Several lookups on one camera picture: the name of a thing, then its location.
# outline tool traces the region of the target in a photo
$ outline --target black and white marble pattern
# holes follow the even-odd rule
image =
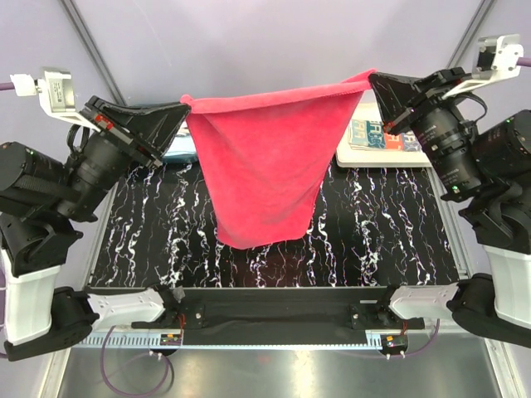
[[[235,250],[216,238],[198,163],[119,182],[92,287],[449,284],[458,275],[424,169],[330,165],[307,234]]]

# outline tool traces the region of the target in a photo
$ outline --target metal floor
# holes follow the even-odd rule
[[[427,340],[415,335],[412,348]],[[132,349],[105,353],[108,374],[131,357]],[[74,348],[59,397],[116,397],[101,380],[100,350]],[[345,352],[323,351],[196,351],[183,349],[171,357],[175,373],[159,397],[179,398],[483,398],[501,397],[482,339],[442,334],[419,357],[387,362],[360,359]],[[157,385],[163,364],[143,358],[110,379],[129,393]]]

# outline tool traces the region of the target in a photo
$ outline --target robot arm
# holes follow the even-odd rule
[[[471,91],[516,77],[519,36],[480,39],[472,74],[439,70],[423,79],[369,77],[386,133],[412,130],[441,179],[445,201],[472,198],[460,211],[490,258],[492,276],[452,286],[390,287],[380,317],[453,318],[481,337],[531,347],[531,111],[479,134],[457,104]]]
[[[78,114],[69,73],[45,70],[43,79],[14,75],[12,81],[19,95],[39,95],[47,114],[73,126],[65,164],[20,143],[0,146],[8,359],[71,347],[93,328],[170,316],[176,300],[165,288],[108,297],[54,288],[68,249],[82,237],[71,221],[96,221],[93,211],[132,163],[160,166],[188,105],[120,107],[94,96]]]

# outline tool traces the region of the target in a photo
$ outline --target pink towel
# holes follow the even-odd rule
[[[299,239],[324,174],[374,70],[336,85],[193,99],[187,118],[220,242],[246,249]]]

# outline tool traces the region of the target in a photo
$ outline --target gray wall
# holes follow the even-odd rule
[[[524,54],[531,56],[531,2],[521,0],[498,1],[492,13],[480,29],[479,36],[492,36],[499,34],[519,33],[521,43],[524,46]],[[474,52],[470,49],[463,60],[463,66],[470,70]],[[497,124],[511,114],[521,109],[531,109],[531,68],[522,68],[520,76],[513,80],[507,80],[475,93],[483,98],[489,106],[489,113],[480,121],[480,131]],[[469,112],[477,112],[470,106]],[[464,221],[462,230],[467,240],[467,247],[476,272],[489,272],[490,265],[485,252],[475,243],[475,236],[468,224]],[[531,396],[531,350],[522,347],[511,347],[515,361],[519,366],[520,375],[528,394]]]
[[[0,2],[0,81],[12,73],[39,76],[41,66],[59,66],[71,71],[78,106],[92,94],[109,98],[89,57],[66,19],[59,2],[40,0]],[[19,98],[14,91],[0,92],[0,143],[19,141],[58,160],[66,160],[69,124],[44,115],[37,97]],[[72,248],[63,266],[59,284],[79,288],[86,273],[87,257],[96,225],[83,226],[85,239]],[[0,362],[0,396],[31,397],[41,382],[45,357],[22,362]]]
[[[444,67],[479,0],[78,0],[130,104]]]

